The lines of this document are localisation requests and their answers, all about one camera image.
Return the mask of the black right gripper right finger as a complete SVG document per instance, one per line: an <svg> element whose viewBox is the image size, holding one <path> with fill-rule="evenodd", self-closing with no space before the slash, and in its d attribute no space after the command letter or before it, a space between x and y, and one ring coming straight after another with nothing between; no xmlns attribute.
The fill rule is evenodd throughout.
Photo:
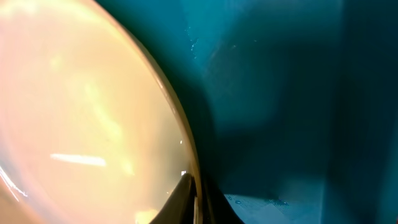
<svg viewBox="0 0 398 224"><path fill-rule="evenodd" d="M204 174L203 187L203 224L243 224L215 181Z"/></svg>

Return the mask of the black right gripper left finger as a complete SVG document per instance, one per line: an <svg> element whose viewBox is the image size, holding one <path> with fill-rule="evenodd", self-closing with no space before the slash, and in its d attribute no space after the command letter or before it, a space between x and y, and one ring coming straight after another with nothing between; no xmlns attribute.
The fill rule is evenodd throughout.
<svg viewBox="0 0 398 224"><path fill-rule="evenodd" d="M194 224L195 180L184 174L160 212L150 224Z"/></svg>

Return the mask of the small yellow plate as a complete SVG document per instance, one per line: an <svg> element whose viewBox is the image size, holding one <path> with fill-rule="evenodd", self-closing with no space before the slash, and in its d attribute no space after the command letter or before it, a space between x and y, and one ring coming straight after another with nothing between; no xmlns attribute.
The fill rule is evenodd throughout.
<svg viewBox="0 0 398 224"><path fill-rule="evenodd" d="M150 223L197 154L144 46L94 1L1 2L1 222Z"/></svg>

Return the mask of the teal plastic tray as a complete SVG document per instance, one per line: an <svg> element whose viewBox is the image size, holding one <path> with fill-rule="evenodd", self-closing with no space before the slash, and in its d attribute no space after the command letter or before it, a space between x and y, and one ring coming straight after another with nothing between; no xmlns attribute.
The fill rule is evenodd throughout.
<svg viewBox="0 0 398 224"><path fill-rule="evenodd" d="M397 222L397 2L101 1L244 223Z"/></svg>

